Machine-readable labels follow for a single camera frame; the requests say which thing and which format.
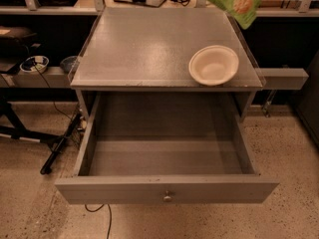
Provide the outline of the grey shelf rack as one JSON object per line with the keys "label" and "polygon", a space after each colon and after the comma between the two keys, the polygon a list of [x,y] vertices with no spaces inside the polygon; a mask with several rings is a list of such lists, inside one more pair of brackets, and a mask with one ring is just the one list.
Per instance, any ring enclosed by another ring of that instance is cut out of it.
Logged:
{"label": "grey shelf rack", "polygon": [[[165,0],[158,8],[217,8],[206,0],[177,0],[174,7],[167,7]],[[256,19],[259,17],[315,17],[318,11],[312,7],[318,0],[283,0],[280,7],[259,7],[256,10]],[[127,3],[118,3],[114,0],[1,0],[2,14],[23,15],[97,15],[100,16],[107,8],[152,8]],[[240,27],[237,21],[224,12],[228,18]],[[263,75],[255,66],[257,73]]]}

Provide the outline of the dark round bowl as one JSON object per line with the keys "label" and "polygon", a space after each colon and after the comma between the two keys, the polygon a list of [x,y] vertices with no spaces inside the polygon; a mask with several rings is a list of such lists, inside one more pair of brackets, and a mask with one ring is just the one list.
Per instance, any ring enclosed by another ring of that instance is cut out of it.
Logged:
{"label": "dark round bowl", "polygon": [[74,70],[78,65],[78,57],[77,56],[70,56],[63,59],[60,63],[60,67],[64,73],[70,73]]}

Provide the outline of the open grey top drawer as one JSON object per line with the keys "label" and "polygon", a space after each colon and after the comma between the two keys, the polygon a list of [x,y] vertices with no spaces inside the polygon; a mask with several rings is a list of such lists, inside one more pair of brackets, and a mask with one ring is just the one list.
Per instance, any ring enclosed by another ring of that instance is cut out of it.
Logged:
{"label": "open grey top drawer", "polygon": [[260,174],[227,93],[97,96],[71,176],[71,204],[261,203],[276,179]]}

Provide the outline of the grey cabinet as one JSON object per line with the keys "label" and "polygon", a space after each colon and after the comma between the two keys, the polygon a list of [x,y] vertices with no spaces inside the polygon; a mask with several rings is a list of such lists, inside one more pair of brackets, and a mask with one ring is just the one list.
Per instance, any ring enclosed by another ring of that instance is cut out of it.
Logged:
{"label": "grey cabinet", "polygon": [[[188,71],[199,50],[221,45],[239,58],[238,73],[205,87]],[[77,91],[259,91],[265,81],[239,39],[238,27],[216,8],[107,8],[97,19],[71,81]]]}

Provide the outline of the black bag on shelf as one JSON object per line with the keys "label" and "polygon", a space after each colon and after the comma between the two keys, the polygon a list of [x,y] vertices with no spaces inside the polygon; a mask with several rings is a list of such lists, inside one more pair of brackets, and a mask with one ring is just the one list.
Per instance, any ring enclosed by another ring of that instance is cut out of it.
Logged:
{"label": "black bag on shelf", "polygon": [[38,34],[27,27],[0,26],[0,57],[27,57],[41,46]]}

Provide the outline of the round metal drawer knob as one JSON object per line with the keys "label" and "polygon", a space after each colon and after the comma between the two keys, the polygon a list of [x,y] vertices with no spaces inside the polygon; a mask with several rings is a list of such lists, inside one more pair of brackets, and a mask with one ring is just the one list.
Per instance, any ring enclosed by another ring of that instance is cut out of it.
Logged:
{"label": "round metal drawer knob", "polygon": [[164,197],[162,198],[162,201],[165,203],[170,203],[172,202],[172,196],[170,191],[166,191],[164,194]]}

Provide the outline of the white paper bowl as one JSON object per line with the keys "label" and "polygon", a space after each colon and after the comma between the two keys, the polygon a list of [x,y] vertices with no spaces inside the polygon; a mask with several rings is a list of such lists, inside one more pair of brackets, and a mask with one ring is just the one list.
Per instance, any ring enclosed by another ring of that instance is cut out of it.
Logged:
{"label": "white paper bowl", "polygon": [[197,51],[188,63],[195,81],[206,86],[218,86],[230,81],[238,72],[239,58],[230,48],[208,46]]}

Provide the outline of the black floor stand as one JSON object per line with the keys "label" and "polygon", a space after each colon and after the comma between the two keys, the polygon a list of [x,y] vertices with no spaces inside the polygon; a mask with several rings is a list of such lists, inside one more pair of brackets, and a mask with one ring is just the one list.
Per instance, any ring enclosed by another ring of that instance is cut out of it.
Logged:
{"label": "black floor stand", "polygon": [[25,139],[35,142],[46,143],[51,149],[51,154],[42,166],[40,173],[42,175],[50,174],[52,171],[52,164],[56,160],[58,154],[63,149],[68,138],[71,137],[72,132],[79,124],[81,114],[76,112],[71,118],[71,121],[66,131],[61,135],[54,135],[44,132],[28,130],[20,121],[16,113],[12,109],[12,105],[8,103],[3,97],[0,98],[0,115],[5,116],[12,124],[12,127],[0,125],[0,135],[13,139]]}

